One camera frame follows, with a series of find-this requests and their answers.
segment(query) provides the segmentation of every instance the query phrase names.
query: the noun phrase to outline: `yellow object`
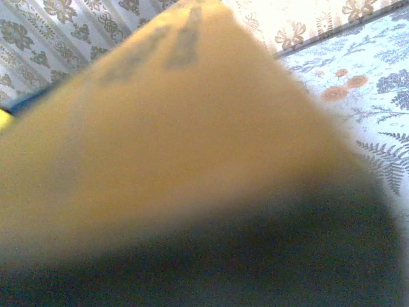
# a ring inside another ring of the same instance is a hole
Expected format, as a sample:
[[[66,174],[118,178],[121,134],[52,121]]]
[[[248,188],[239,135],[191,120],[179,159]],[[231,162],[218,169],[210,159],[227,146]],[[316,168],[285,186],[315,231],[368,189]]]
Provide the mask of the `yellow object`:
[[[313,190],[355,169],[309,98],[211,0],[153,19],[0,142],[8,265],[135,244],[230,214],[237,198]]]
[[[14,121],[14,116],[0,109],[0,132],[10,126]]]

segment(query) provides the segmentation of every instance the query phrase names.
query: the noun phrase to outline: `blue floral pattern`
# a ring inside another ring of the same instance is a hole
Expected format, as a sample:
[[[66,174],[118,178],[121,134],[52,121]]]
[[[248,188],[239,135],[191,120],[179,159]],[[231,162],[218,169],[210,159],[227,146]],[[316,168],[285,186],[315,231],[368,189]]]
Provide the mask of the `blue floral pattern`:
[[[409,199],[409,7],[280,61],[339,124],[388,195],[405,205]]]

